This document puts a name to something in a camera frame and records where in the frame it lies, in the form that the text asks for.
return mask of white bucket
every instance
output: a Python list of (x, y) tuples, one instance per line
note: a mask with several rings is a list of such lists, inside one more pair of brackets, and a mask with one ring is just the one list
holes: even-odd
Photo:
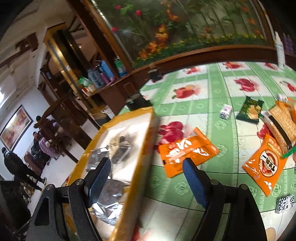
[(105, 106), (104, 109), (101, 110), (103, 113), (107, 114), (109, 116), (110, 119), (112, 119), (115, 114), (112, 112), (112, 110), (109, 108), (109, 106)]

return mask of glass panel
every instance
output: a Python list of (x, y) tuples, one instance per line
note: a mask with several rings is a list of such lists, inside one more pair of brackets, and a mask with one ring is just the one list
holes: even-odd
[(90, 0), (134, 68), (230, 44), (268, 45), (248, 0)]

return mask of open box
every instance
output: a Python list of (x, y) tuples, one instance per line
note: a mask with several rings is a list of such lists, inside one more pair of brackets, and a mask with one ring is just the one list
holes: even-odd
[[(132, 238), (141, 208), (158, 125), (158, 118), (153, 107), (141, 108), (114, 117), (101, 127), (90, 142), (67, 183), (70, 185), (76, 179), (86, 176), (86, 164), (92, 150), (107, 146), (116, 134), (124, 129), (128, 130), (132, 141), (130, 153), (125, 160), (126, 165), (119, 170), (116, 169), (112, 177), (116, 180), (130, 182), (118, 223), (116, 226), (111, 226), (92, 215), (99, 234), (105, 240), (126, 241)], [(65, 214), (68, 225), (71, 229), (75, 229), (67, 208), (65, 208)]]

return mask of picture frame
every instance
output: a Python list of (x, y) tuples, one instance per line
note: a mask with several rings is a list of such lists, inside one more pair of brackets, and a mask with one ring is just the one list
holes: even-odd
[(33, 120), (26, 112), (23, 105), (18, 107), (0, 133), (0, 139), (4, 146), (8, 150), (13, 151), (32, 123)]

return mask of blue gripper pad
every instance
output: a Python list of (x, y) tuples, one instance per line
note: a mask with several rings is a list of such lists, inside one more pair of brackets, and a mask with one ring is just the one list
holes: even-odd
[(107, 157), (103, 157), (97, 168), (89, 171), (85, 177), (84, 191), (89, 199), (89, 207), (98, 201), (110, 171), (111, 161)]
[(207, 182), (210, 182), (209, 177), (205, 172), (198, 170), (191, 158), (184, 159), (183, 172), (196, 202), (201, 204), (204, 208), (207, 208), (207, 188), (209, 188), (207, 187)]

